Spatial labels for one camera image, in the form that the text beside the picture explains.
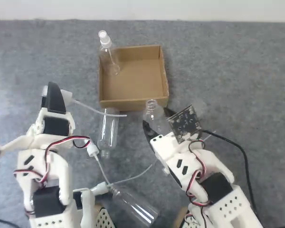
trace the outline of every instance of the bottle neck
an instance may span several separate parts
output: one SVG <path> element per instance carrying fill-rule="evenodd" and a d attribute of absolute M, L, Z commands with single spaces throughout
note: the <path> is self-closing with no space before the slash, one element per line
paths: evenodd
<path fill-rule="evenodd" d="M 157 107 L 158 107 L 158 103 L 157 103 L 156 100 L 151 99 L 151 100 L 148 100 L 148 101 L 146 102 L 146 110 L 147 110 L 147 111 L 153 111 L 153 110 L 155 110 Z"/>

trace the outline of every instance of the gray carpet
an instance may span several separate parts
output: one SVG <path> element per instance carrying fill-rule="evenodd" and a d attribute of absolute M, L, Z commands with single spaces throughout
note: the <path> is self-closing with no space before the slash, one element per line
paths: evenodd
<path fill-rule="evenodd" d="M 99 108 L 97 33 L 105 29 L 117 45 L 161 44 L 170 86 L 169 107 L 207 104 L 205 129 L 216 130 L 247 151 L 259 217 L 266 228 L 285 225 L 285 24 L 171 21 L 0 21 L 0 143 L 24 134 L 35 121 L 43 85 L 54 81 L 74 97 Z M 77 134 L 97 139 L 100 116 L 76 105 L 68 110 Z M 142 113 L 120 119 L 118 146 L 102 160 L 110 181 L 143 171 L 155 156 L 143 135 Z M 232 145 L 211 137 L 207 148 L 234 173 L 248 194 L 243 157 Z M 74 188 L 103 181 L 95 160 L 72 149 Z M 13 178 L 17 152 L 0 159 L 0 218 L 29 227 L 22 193 Z M 160 162 L 127 186 L 161 210 L 153 227 L 171 227 L 188 204 Z M 108 197 L 118 228 L 130 225 Z"/>

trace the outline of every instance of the circuit board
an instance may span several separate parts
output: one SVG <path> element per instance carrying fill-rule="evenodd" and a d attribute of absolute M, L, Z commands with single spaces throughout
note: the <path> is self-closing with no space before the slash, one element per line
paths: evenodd
<path fill-rule="evenodd" d="M 192 105 L 174 114 L 168 118 L 168 121 L 179 144 L 201 129 Z"/>

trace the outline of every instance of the red white black wire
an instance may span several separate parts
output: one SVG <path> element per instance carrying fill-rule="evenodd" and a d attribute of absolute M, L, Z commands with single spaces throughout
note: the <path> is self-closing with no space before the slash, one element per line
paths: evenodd
<path fill-rule="evenodd" d="M 39 172 L 34 171 L 34 170 L 22 169 L 22 170 L 15 170 L 14 171 L 14 175 L 16 175 L 17 173 L 33 173 L 33 174 L 36 175 L 35 181 L 40 183 L 42 186 L 44 186 L 44 183 L 48 179 L 48 174 L 49 174 L 49 170 L 50 170 L 50 163 L 48 162 L 48 154 L 50 152 L 50 149 L 53 146 L 56 146 L 56 145 L 59 145 L 59 144 L 63 144 L 63 143 L 66 143 L 68 141 L 72 141 L 72 140 L 75 140 L 75 139 L 88 140 L 81 148 L 86 148 L 91 143 L 90 137 L 78 136 L 78 135 L 69 136 L 67 138 L 58 140 L 56 142 L 52 142 L 50 145 L 47 146 L 47 148 L 45 149 L 45 152 L 44 152 L 44 162 L 45 162 L 45 167 L 46 167 L 45 174 L 42 175 Z"/>
<path fill-rule="evenodd" d="M 206 168 L 206 165 L 205 163 L 199 158 L 199 156 L 193 152 L 193 150 L 190 148 L 190 146 L 195 143 L 195 142 L 201 142 L 201 143 L 204 143 L 203 140 L 192 140 L 189 145 L 188 145 L 188 149 L 191 153 L 193 153 L 196 157 L 196 159 L 199 161 L 199 163 L 201 164 L 201 170 L 195 170 L 194 173 L 192 174 L 191 176 L 191 179 L 189 181 L 189 184 L 187 186 L 187 189 L 186 189 L 186 195 L 188 196 L 190 202 L 193 204 L 193 205 L 196 205 L 196 206 L 199 206 L 199 207 L 204 207 L 204 206 L 207 206 L 210 204 L 210 201 L 208 202 L 205 202 L 205 203 L 201 203 L 201 202 L 197 202 L 197 201 L 193 201 L 193 199 L 196 199 L 196 197 L 190 193 L 190 188 L 192 187 L 194 181 L 196 181 L 196 179 L 201 179 L 205 176 L 206 174 L 206 171 L 207 171 L 207 168 Z"/>

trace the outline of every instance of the black cable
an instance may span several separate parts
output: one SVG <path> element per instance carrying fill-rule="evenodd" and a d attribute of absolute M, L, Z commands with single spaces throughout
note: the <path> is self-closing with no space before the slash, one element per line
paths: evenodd
<path fill-rule="evenodd" d="M 251 205 L 252 205 L 252 208 L 253 208 L 253 210 L 254 210 L 256 216 L 257 216 L 257 207 L 256 207 L 255 198 L 254 198 L 253 192 L 252 192 L 252 187 L 251 187 L 251 182 L 250 182 L 250 175 L 249 175 L 248 158 L 247 158 L 246 152 L 244 151 L 244 149 L 243 149 L 239 144 L 237 144 L 237 143 L 231 141 L 230 139 L 227 139 L 227 138 L 225 138 L 225 137 L 223 137 L 223 136 L 220 136 L 220 135 L 215 134 L 215 133 L 213 133 L 213 132 L 211 132 L 211 131 L 208 131 L 208 130 L 201 130 L 201 131 L 204 132 L 204 133 L 207 133 L 207 134 L 211 134 L 211 135 L 213 135 L 214 137 L 220 138 L 220 139 L 222 139 L 222 140 L 224 140 L 224 141 L 226 141 L 226 142 L 228 142 L 228 143 L 230 143 L 230 144 L 232 144 L 232 145 L 238 147 L 238 148 L 241 150 L 241 152 L 242 152 L 242 154 L 243 154 L 243 156 L 244 156 L 245 172 L 246 172 L 246 179 L 247 179 L 247 185 L 248 185 L 248 190 L 249 190 Z"/>
<path fill-rule="evenodd" d="M 207 228 L 207 223 L 206 223 L 206 219 L 205 219 L 205 216 L 204 216 L 204 213 L 203 213 L 203 209 L 204 209 L 204 207 L 200 207 L 200 213 L 201 213 L 201 216 L 204 219 L 205 228 Z"/>
<path fill-rule="evenodd" d="M 73 145 L 74 145 L 76 148 L 78 148 L 78 149 L 83 149 L 83 148 L 85 148 L 85 147 L 87 146 L 87 144 L 89 144 L 89 142 L 85 143 L 83 146 L 77 146 L 76 143 L 75 143 L 75 141 L 73 140 Z"/>
<path fill-rule="evenodd" d="M 14 227 L 14 228 L 20 228 L 20 226 L 16 225 L 15 223 L 12 223 L 12 222 L 9 222 L 9 221 L 6 221 L 6 220 L 0 219 L 0 223 L 9 225 L 9 226 Z"/>
<path fill-rule="evenodd" d="M 201 139 L 193 139 L 193 140 L 189 140 L 189 141 L 191 141 L 190 144 L 189 144 L 189 150 L 190 150 L 190 145 L 193 144 L 193 143 L 197 143 L 197 142 L 201 142 L 203 149 L 206 147 L 206 143 L 203 140 L 201 140 Z"/>

